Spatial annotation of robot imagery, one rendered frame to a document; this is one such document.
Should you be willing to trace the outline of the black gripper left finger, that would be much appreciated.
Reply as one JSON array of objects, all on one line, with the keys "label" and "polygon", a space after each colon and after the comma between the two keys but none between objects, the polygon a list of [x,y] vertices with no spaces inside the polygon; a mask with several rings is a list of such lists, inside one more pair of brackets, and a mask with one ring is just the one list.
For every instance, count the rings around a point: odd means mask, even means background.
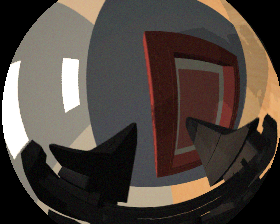
[{"label": "black gripper left finger", "polygon": [[101,187],[122,203],[129,199],[136,146],[136,122],[90,151],[49,144],[51,153],[61,167],[94,178]]}]

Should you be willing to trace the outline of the dark red picture frame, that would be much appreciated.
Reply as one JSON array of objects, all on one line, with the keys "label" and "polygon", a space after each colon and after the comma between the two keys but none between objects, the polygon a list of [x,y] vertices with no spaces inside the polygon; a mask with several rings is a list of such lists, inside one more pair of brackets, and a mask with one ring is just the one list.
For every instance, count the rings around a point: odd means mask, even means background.
[{"label": "dark red picture frame", "polygon": [[142,47],[156,176],[201,166],[186,117],[234,128],[240,98],[237,58],[216,43],[177,32],[144,31]]}]

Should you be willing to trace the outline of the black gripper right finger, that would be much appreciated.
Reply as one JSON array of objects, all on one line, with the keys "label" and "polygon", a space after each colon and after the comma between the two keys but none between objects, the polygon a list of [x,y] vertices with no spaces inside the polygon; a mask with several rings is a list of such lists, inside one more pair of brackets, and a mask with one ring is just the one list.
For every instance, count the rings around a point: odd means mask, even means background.
[{"label": "black gripper right finger", "polygon": [[192,144],[195,144],[202,166],[204,166],[209,186],[222,181],[227,169],[235,162],[244,147],[246,138],[259,127],[260,118],[252,119],[241,128],[232,129],[215,123],[186,117],[186,129]]}]

